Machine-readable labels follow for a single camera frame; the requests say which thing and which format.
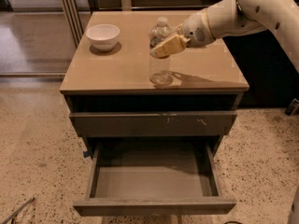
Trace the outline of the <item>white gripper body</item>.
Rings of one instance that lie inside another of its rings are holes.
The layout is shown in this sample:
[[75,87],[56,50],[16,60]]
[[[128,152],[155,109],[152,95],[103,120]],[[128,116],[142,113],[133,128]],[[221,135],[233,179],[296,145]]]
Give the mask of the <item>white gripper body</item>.
[[188,39],[187,46],[190,48],[200,48],[215,41],[209,28],[206,8],[186,19],[181,32]]

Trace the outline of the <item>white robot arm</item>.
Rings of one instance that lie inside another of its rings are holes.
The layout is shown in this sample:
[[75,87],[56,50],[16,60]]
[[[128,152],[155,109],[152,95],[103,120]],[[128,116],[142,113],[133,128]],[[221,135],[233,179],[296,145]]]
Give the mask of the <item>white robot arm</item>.
[[162,59],[226,36],[270,31],[299,72],[299,6],[294,0],[222,0],[188,17],[149,54]]

